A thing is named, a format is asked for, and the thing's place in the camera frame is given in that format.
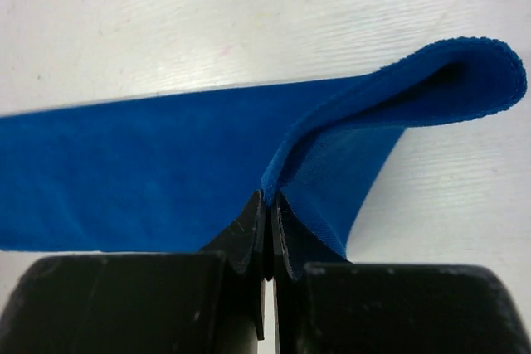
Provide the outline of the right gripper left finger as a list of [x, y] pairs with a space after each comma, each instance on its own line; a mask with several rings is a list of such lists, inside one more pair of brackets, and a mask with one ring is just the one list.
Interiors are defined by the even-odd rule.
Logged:
[[217, 251], [225, 255], [235, 273], [264, 275], [266, 204], [262, 190], [255, 191], [238, 217], [201, 252]]

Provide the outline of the blue towel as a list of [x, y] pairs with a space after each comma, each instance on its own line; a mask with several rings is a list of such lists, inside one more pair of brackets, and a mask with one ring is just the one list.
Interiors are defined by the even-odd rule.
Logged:
[[1, 247], [194, 251], [262, 191], [343, 254], [405, 129], [497, 114], [526, 88], [507, 44], [462, 37], [368, 75], [7, 116]]

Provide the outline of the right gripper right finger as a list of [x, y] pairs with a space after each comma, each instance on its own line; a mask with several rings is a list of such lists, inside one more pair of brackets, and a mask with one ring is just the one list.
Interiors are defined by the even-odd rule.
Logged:
[[276, 194], [271, 207], [270, 225], [273, 276], [277, 280], [297, 281], [307, 263], [348, 263], [297, 218], [281, 193]]

